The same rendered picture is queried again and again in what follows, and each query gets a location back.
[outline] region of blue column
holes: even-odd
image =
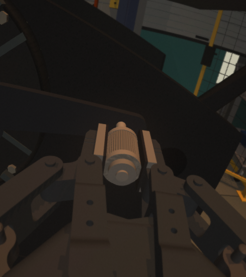
[[[139,0],[120,0],[116,20],[134,30]]]

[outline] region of teal wall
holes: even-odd
[[[142,30],[141,37],[166,55],[162,71],[194,93],[202,69],[205,45],[148,30]],[[226,51],[216,49],[216,53],[211,67],[206,68],[198,96],[216,83]]]

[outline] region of yellow post base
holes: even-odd
[[[238,195],[240,196],[242,202],[246,202],[246,198],[242,195],[242,192],[240,190],[237,190]]]

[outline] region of black cable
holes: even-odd
[[[26,44],[28,46],[28,49],[30,51],[30,54],[32,56],[32,59],[38,74],[40,89],[45,92],[50,92],[50,81],[48,77],[46,63],[34,33],[32,32],[31,28],[27,24],[23,15],[13,5],[11,0],[5,0],[5,5],[3,9],[10,16],[10,18],[15,23],[19,31],[22,32],[26,38]],[[16,173],[14,175],[17,175],[18,173],[23,171],[30,164],[35,154],[37,153],[38,149],[40,148],[44,137],[45,137],[45,133],[39,134],[34,150],[30,154],[28,159],[25,161],[25,163],[17,167]]]

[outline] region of hex nut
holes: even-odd
[[[8,22],[8,14],[3,10],[0,11],[0,24],[3,25]]]
[[[9,173],[14,174],[14,173],[16,172],[16,166],[10,164],[10,165],[7,167],[7,171],[8,171]]]

